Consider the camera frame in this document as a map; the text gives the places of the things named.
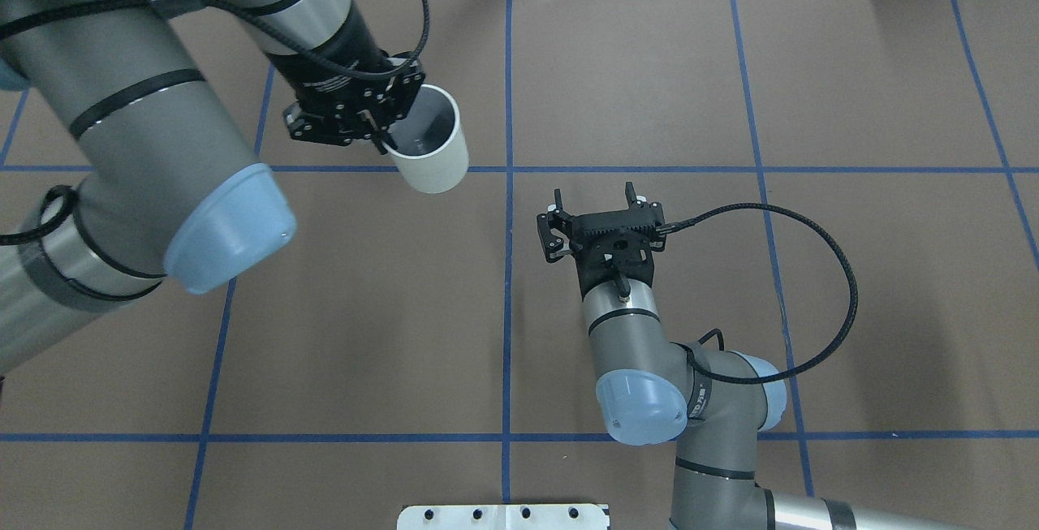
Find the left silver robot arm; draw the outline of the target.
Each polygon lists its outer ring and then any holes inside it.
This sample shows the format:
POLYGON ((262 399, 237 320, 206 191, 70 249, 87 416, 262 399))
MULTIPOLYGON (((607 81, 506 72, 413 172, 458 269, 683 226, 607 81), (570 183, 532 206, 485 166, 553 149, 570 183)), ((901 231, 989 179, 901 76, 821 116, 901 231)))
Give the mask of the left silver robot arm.
POLYGON ((293 138, 394 145, 420 90, 354 0, 2 0, 2 88, 36 89, 92 165, 2 236, 2 371, 177 279, 204 294, 279 250, 295 216, 171 27, 244 24, 293 87, 293 138))

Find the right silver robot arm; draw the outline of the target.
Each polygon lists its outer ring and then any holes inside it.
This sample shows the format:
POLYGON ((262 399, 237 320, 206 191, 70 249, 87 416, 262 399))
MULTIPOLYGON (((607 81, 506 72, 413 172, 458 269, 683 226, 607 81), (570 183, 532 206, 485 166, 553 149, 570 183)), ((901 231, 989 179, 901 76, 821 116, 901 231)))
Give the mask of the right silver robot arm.
POLYGON ((671 529, 943 529, 940 520, 894 514, 835 499, 776 493, 757 481, 758 434, 787 407, 787 379, 815 368, 845 342, 855 320, 858 289, 838 243, 791 209, 753 202, 751 209, 801 222, 825 241, 849 287, 840 332, 812 359, 779 371, 768 361, 705 341, 668 340, 652 294, 652 254, 668 235, 743 202, 666 222, 663 207, 627 183, 627 208, 575 215, 560 193, 536 217, 543 256, 571 256, 593 350, 595 396, 607 433, 641 447, 676 441, 671 529))

